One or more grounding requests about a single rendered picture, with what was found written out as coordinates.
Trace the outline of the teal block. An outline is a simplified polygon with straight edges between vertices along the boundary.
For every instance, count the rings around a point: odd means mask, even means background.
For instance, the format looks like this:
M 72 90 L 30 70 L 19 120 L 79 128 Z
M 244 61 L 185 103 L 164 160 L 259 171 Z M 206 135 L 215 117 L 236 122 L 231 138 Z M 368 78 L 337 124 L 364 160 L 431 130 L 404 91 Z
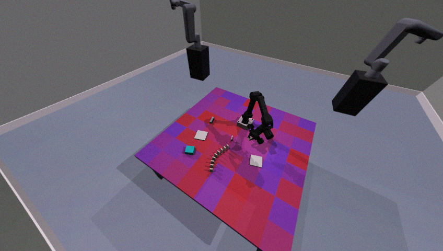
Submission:
M 186 146 L 185 154 L 194 155 L 195 146 Z

